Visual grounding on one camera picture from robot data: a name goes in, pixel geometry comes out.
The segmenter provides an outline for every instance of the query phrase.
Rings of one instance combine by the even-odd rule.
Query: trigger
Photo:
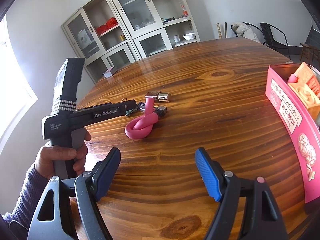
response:
[[[83,128],[83,127],[71,132],[73,149],[77,150],[82,146],[86,133],[87,133],[87,130],[86,128]]]

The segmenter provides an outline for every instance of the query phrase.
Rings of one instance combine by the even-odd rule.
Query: knotted pink tube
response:
[[[142,139],[151,133],[153,124],[158,122],[158,115],[153,112],[154,99],[146,98],[146,108],[144,114],[129,122],[124,131],[131,139]]]

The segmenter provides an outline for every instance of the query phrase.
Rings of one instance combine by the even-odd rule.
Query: hand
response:
[[[91,135],[89,132],[86,133],[84,139],[86,141],[91,140]],[[55,175],[53,168],[54,160],[68,161],[77,158],[78,160],[73,165],[73,169],[79,176],[82,172],[85,171],[84,164],[87,154],[88,148],[84,142],[82,146],[77,150],[60,146],[45,145],[41,147],[37,155],[35,169],[40,175],[49,180],[52,176]]]

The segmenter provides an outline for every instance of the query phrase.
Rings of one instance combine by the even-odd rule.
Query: screw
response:
[[[85,171],[84,173],[82,173],[82,176],[85,178],[88,178],[91,176],[91,171]]]
[[[224,172],[224,175],[225,175],[226,177],[230,178],[230,177],[233,176],[233,173],[232,173],[232,171],[225,171],[225,172]]]
[[[57,182],[59,180],[59,177],[58,176],[53,176],[50,181],[51,182]]]
[[[258,181],[259,183],[264,183],[264,182],[265,182],[265,179],[264,179],[263,177],[259,176],[259,177],[257,177],[257,181]]]

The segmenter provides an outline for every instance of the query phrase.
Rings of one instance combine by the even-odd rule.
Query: white bowl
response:
[[[187,41],[191,41],[193,39],[196,38],[196,34],[195,33],[188,33],[186,35],[183,35],[183,37],[187,40]]]

